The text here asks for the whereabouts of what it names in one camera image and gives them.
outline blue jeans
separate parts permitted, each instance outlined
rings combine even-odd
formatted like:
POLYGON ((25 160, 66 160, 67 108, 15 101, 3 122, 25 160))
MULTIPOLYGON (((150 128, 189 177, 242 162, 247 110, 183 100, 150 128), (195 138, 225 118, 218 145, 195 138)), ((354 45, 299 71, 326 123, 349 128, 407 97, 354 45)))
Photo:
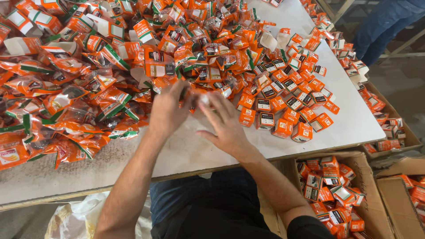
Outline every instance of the blue jeans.
POLYGON ((381 0, 354 37, 357 58, 373 65, 397 33, 424 15, 425 0, 381 0))
POLYGON ((170 217, 201 197, 207 190, 238 188, 246 190, 251 196, 251 203, 260 210, 257 184, 242 167, 214 172, 211 178, 190 176, 165 182, 150 184, 150 213, 152 226, 170 217))

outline table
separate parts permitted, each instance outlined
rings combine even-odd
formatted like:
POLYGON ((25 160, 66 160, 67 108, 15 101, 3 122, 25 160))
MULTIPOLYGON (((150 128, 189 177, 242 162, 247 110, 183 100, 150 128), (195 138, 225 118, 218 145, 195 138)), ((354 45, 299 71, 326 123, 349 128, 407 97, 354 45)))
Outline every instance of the table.
MULTIPOLYGON (((284 0, 278 9, 260 0, 250 2, 248 7, 256 8, 259 18, 277 23, 276 27, 270 28, 274 36, 280 28, 289 27, 292 33, 304 37, 314 27, 298 0, 284 0)), ((349 148, 385 138, 381 127, 324 41, 316 53, 319 55, 318 65, 327 68, 326 77, 317 78, 336 95, 334 103, 341 110, 338 115, 329 113, 324 107, 315 110, 317 115, 328 112, 334 124, 315 133, 313 140, 304 144, 289 138, 280 139, 253 126, 245 128, 250 142, 268 159, 349 148)), ((197 111, 165 144, 158 156, 153 180, 204 174, 237 165, 236 159, 194 134, 201 129, 212 127, 197 111)), ((93 160, 63 163, 58 170, 54 170, 54 156, 48 155, 35 162, 0 171, 0 210, 110 190, 140 139, 111 140, 93 160)))

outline forearm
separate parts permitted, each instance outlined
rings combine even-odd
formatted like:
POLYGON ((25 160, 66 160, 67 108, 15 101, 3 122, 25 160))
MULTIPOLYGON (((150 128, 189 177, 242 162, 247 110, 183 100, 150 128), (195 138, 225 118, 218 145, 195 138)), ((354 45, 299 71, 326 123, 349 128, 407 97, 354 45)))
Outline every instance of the forearm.
POLYGON ((286 226, 296 215, 315 216, 303 195, 257 149, 247 154, 240 162, 254 178, 286 226))
POLYGON ((153 167, 165 141, 165 137, 147 130, 105 202, 96 228, 97 238, 134 237, 153 167))

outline pile of packets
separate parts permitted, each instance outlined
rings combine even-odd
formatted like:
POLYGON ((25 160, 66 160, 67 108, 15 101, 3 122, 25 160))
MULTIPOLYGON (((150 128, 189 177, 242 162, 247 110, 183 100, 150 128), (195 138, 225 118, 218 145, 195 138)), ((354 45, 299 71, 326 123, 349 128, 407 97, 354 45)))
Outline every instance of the pile of packets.
POLYGON ((387 140, 377 142, 374 145, 365 144, 364 146, 368 152, 376 153, 391 149, 404 148, 406 133, 403 129, 402 118, 389 118, 389 113, 381 112, 386 104, 378 99, 375 94, 368 91, 362 83, 358 83, 358 86, 361 97, 387 136, 387 140))
POLYGON ((276 24, 258 19, 243 0, 6 4, 0 170, 46 154, 57 154, 56 168, 92 159, 111 139, 137 136, 154 95, 177 80, 190 83, 182 100, 209 91, 233 100, 242 91, 241 124, 249 127, 258 111, 257 129, 297 142, 333 123, 313 109, 339 111, 312 74, 325 76, 313 51, 335 38, 324 15, 305 38, 289 28, 274 38, 266 29, 276 24))
POLYGON ((425 175, 395 175, 401 177, 409 190, 410 199, 416 208, 419 220, 425 226, 425 175))
POLYGON ((338 163, 335 156, 308 159, 297 163, 304 198, 310 203, 317 218, 338 239, 370 238, 365 222, 355 207, 365 200, 358 188, 351 187, 356 176, 348 166, 338 163))

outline concrete floor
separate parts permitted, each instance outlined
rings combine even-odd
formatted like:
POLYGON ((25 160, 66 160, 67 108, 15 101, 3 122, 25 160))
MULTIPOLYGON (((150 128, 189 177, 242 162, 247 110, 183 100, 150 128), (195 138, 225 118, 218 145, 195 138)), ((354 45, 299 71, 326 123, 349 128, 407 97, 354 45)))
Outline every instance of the concrete floor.
MULTIPOLYGON (((394 58, 370 68, 370 81, 394 106, 418 138, 425 139, 425 57, 394 58)), ((41 239, 59 204, 0 212, 0 239, 41 239)))

